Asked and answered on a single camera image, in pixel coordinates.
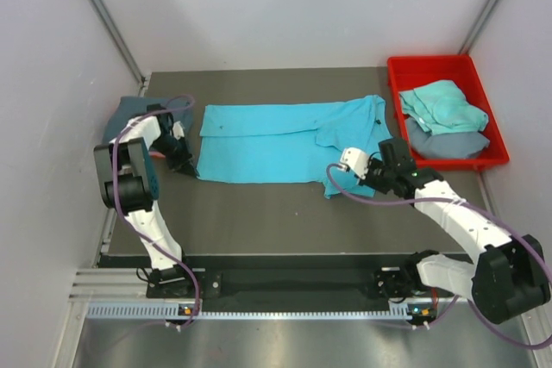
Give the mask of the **bright blue t shirt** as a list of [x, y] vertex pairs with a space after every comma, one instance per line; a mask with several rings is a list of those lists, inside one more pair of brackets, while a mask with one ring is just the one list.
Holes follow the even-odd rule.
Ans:
[[377, 95], [335, 103], [208, 105], [198, 173], [227, 184], [318, 182], [327, 198], [340, 189], [372, 197], [375, 191], [353, 174], [326, 168], [349, 147], [376, 154], [390, 136], [386, 102]]

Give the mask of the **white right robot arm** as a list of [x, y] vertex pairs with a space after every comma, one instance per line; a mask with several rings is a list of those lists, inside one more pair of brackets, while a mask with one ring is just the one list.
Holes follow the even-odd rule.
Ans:
[[549, 279], [537, 262], [543, 255], [540, 243], [530, 235], [515, 240], [509, 231], [469, 208], [441, 174], [417, 166], [405, 140], [381, 141], [378, 157], [349, 148], [341, 161], [360, 185], [392, 192], [429, 217], [469, 257], [464, 262], [432, 250], [412, 254], [400, 268], [409, 293], [446, 290], [471, 301], [493, 324], [550, 301]]

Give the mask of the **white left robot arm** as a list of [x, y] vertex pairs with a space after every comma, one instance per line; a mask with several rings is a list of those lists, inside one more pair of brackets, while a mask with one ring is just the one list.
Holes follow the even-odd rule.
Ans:
[[104, 205], [141, 239], [150, 258], [144, 272], [150, 298], [199, 298], [198, 279], [170, 234], [160, 207], [160, 185], [151, 153], [164, 156], [171, 172], [198, 177], [186, 128], [161, 104], [131, 117], [113, 139], [95, 146], [97, 181]]

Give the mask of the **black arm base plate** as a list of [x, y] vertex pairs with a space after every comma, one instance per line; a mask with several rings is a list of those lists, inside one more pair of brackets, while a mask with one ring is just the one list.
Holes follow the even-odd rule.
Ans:
[[196, 269], [202, 310], [384, 310], [389, 303], [430, 300], [376, 280], [366, 269]]

